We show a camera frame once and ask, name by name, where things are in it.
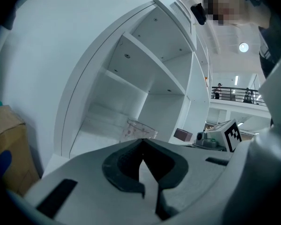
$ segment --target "railing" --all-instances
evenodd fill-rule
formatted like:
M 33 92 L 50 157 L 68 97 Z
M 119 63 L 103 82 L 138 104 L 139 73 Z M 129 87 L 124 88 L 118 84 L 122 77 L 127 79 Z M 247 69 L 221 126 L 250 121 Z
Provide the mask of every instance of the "railing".
M 211 98 L 266 106 L 258 91 L 252 89 L 212 87 Z

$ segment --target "white cabinet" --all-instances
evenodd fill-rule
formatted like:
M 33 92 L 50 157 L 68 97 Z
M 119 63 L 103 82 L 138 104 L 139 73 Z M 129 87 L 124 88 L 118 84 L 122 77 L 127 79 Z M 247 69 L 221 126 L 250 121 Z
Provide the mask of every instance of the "white cabinet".
M 69 105 L 63 156 L 118 143 L 128 117 L 166 142 L 175 142 L 176 128 L 203 130 L 209 94 L 193 17 L 180 0 L 154 1 L 98 44 Z

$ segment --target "clear plastic container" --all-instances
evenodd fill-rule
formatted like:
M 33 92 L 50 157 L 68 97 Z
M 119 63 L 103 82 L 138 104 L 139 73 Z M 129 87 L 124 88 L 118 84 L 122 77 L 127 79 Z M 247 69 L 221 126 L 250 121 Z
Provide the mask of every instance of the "clear plastic container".
M 156 138 L 157 131 L 138 122 L 137 119 L 128 118 L 120 143 L 139 138 Z

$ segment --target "cardboard box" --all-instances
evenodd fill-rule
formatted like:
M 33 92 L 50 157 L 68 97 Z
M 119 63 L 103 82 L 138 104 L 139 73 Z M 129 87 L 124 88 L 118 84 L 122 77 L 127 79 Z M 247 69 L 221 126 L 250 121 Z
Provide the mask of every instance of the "cardboard box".
M 8 105 L 0 106 L 0 177 L 7 189 L 21 196 L 39 180 L 25 122 Z

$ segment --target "blue object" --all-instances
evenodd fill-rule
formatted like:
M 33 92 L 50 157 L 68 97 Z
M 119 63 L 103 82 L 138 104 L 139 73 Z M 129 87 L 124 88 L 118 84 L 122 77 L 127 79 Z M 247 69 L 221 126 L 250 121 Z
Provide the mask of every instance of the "blue object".
M 0 154 L 0 177 L 6 172 L 11 164 L 11 152 L 9 150 L 4 150 Z

